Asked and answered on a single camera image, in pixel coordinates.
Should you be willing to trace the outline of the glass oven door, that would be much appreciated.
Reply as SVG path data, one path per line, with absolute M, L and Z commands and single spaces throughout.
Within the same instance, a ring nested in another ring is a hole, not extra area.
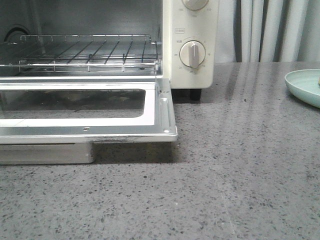
M 87 164 L 94 144 L 174 142 L 170 81 L 22 76 L 0 80 L 0 162 Z

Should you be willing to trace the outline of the black oven foot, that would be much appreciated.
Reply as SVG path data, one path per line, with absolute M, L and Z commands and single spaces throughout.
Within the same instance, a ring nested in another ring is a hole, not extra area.
M 201 88 L 192 88 L 189 91 L 190 100 L 193 102 L 198 102 L 201 100 L 202 89 Z

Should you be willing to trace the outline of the upper temperature knob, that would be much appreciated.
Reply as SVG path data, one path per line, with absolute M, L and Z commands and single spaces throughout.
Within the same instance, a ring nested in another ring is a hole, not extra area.
M 187 9 L 198 11 L 207 5 L 208 0 L 182 0 L 182 3 Z

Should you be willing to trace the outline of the light green plate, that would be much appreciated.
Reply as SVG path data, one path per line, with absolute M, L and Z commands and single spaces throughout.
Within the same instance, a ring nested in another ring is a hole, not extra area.
M 319 69 L 302 69 L 289 72 L 285 76 L 285 84 L 291 94 L 301 101 L 320 107 Z

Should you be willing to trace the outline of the lower timer knob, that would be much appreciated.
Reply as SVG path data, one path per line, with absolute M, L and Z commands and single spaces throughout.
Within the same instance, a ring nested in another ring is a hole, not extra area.
M 206 55 L 205 47 L 199 41 L 188 41 L 180 49 L 181 62 L 190 68 L 196 69 L 204 61 Z

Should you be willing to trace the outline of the cream white toaster oven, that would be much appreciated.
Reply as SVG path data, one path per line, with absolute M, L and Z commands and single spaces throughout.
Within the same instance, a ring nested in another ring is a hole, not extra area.
M 10 77 L 156 77 L 172 89 L 205 89 L 213 82 L 218 24 L 217 0 L 189 10 L 182 0 L 3 0 L 0 3 L 0 45 L 22 35 L 149 35 L 161 44 L 157 75 L 16 75 Z M 189 41 L 205 48 L 198 68 L 184 65 L 180 49 Z

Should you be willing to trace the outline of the grey white curtain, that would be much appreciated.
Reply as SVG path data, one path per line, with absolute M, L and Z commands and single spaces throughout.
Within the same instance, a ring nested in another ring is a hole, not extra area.
M 318 62 L 318 0 L 221 0 L 216 63 Z

